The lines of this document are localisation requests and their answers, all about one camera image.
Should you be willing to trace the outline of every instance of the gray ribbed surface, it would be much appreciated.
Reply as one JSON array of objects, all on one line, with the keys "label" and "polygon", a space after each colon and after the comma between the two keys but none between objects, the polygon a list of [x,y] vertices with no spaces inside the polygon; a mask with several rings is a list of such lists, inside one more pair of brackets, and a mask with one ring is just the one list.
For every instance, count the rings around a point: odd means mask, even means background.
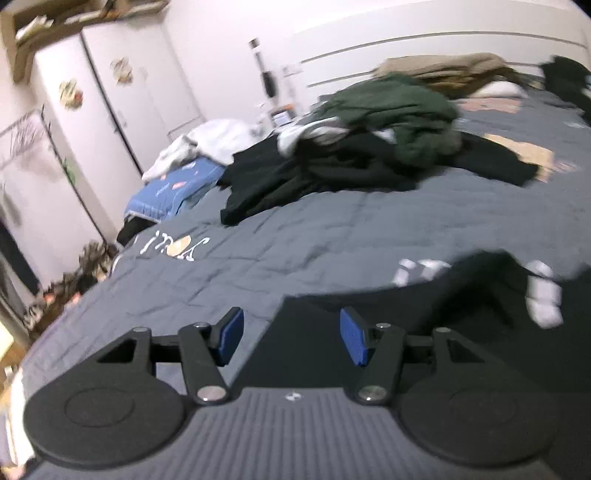
[{"label": "gray ribbed surface", "polygon": [[362,407],[341,389],[246,389],[232,404],[201,409],[178,440],[115,471],[73,472],[42,464],[30,480],[557,480],[541,462],[477,471],[411,443],[390,413]]}]

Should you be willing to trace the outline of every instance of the white wardrobe door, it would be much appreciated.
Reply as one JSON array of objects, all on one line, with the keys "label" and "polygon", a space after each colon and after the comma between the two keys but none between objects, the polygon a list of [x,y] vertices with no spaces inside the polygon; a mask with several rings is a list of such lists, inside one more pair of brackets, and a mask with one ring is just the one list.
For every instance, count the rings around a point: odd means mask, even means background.
[{"label": "white wardrobe door", "polygon": [[160,112],[164,125],[173,130],[200,118],[197,102],[157,16],[122,22],[138,70]]},{"label": "white wardrobe door", "polygon": [[[145,80],[138,71],[137,56],[125,24],[113,22],[85,28],[82,32],[107,99],[119,121],[139,166],[148,170],[169,145],[168,130],[154,105]],[[127,58],[133,81],[118,83],[111,66]]]},{"label": "white wardrobe door", "polygon": [[[80,37],[37,52],[35,62],[75,162],[115,228],[121,228],[129,198],[142,187],[141,176],[115,131]],[[82,106],[75,110],[60,104],[60,83],[70,79],[83,93]]]}]

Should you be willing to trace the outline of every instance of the pillow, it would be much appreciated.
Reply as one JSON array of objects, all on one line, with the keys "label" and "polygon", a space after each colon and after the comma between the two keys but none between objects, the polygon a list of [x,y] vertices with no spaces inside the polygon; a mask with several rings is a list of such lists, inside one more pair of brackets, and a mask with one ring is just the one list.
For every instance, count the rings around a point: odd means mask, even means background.
[{"label": "pillow", "polygon": [[525,90],[515,83],[503,81],[490,82],[469,95],[470,98],[527,98]]}]

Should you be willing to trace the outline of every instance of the wooden shelf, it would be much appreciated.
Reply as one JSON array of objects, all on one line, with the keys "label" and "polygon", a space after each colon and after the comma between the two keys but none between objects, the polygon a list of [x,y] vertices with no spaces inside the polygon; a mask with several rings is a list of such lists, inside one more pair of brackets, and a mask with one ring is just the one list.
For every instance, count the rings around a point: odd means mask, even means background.
[{"label": "wooden shelf", "polygon": [[[100,11],[97,0],[44,0],[33,4],[31,0],[13,1],[4,11],[0,12],[0,29],[12,71],[12,80],[14,83],[28,83],[31,78],[35,52],[80,33],[84,27],[124,20],[138,15],[154,15],[167,5],[168,0],[157,0],[141,5],[118,0],[116,8],[107,12]],[[100,16],[64,23],[68,17],[93,11],[100,11]],[[17,31],[28,25],[35,17],[42,15],[46,15],[49,20],[54,19],[54,24],[22,43],[17,43],[15,39]]]}]

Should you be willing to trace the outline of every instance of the green jacket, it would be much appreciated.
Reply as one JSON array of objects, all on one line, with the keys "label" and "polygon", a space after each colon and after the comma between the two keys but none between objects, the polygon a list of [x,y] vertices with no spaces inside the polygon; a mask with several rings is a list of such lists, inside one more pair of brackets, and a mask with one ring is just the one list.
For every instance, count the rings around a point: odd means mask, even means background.
[{"label": "green jacket", "polygon": [[392,128],[396,160],[419,168],[432,166],[440,155],[455,153],[461,146],[452,126],[456,107],[441,93],[399,73],[336,92],[315,113],[317,119],[333,116],[350,128]]}]

